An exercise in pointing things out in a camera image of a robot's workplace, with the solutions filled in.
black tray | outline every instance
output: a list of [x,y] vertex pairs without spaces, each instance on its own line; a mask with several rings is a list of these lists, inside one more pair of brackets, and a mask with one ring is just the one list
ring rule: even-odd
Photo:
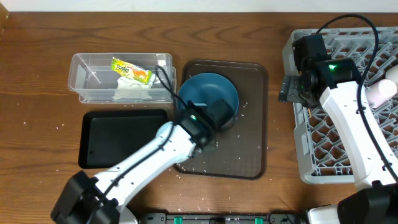
[[267,70],[253,63],[193,60],[184,68],[183,82],[205,72],[223,75],[235,85],[239,95],[236,124],[217,134],[203,153],[175,168],[185,174],[260,178],[266,171]]
[[164,110],[92,111],[83,117],[79,166],[109,168],[153,140],[168,121]]

white wall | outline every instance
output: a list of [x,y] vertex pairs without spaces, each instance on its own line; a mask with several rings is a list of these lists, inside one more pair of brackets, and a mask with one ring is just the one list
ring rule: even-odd
[[0,0],[9,11],[398,12],[398,0]]

white plastic basket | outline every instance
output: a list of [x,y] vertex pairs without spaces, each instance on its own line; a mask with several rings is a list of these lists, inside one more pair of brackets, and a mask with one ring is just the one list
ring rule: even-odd
[[[316,33],[316,29],[295,30],[282,50],[285,75],[299,75],[294,64],[292,44]],[[398,64],[398,27],[378,27],[379,50],[367,74],[365,86],[384,78],[385,72]],[[332,59],[349,57],[363,73],[374,48],[371,28],[323,29],[326,50]],[[398,157],[398,95],[373,111],[376,121],[394,154]],[[336,128],[328,115],[319,109],[294,103],[296,127],[294,139],[301,179],[307,184],[353,183],[348,156]]]

table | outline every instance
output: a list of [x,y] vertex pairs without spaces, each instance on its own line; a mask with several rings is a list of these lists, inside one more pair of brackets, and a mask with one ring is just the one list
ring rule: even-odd
[[[259,180],[181,175],[167,169],[131,202],[136,213],[267,213],[338,203],[353,184],[307,185],[299,177],[291,103],[277,100],[282,48],[295,29],[337,14],[12,12],[0,42],[0,222],[51,223],[77,164],[81,121],[91,110],[67,88],[78,52],[167,52],[181,82],[192,59],[260,63],[269,73],[267,171]],[[396,26],[398,14],[366,14]],[[365,27],[344,19],[332,27]],[[93,175],[99,170],[88,170]]]

yellow wrapper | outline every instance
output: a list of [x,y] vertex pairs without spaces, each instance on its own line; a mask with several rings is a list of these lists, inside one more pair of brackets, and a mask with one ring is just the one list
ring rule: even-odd
[[120,59],[113,58],[111,69],[119,73],[121,76],[134,79],[147,84],[152,75],[152,71],[145,70],[140,66],[133,65],[131,63],[123,62]]

